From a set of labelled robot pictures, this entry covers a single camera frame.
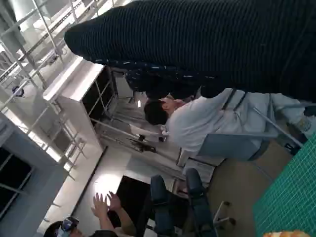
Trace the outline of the black knitted gloved right hand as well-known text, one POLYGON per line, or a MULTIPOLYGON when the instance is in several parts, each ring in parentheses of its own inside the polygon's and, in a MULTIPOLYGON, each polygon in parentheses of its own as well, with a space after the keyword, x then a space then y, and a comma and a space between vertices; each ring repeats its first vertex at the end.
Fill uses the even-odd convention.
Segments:
POLYGON ((313 0, 136 0, 72 26, 64 40, 89 62, 126 70, 134 91, 316 100, 313 0))

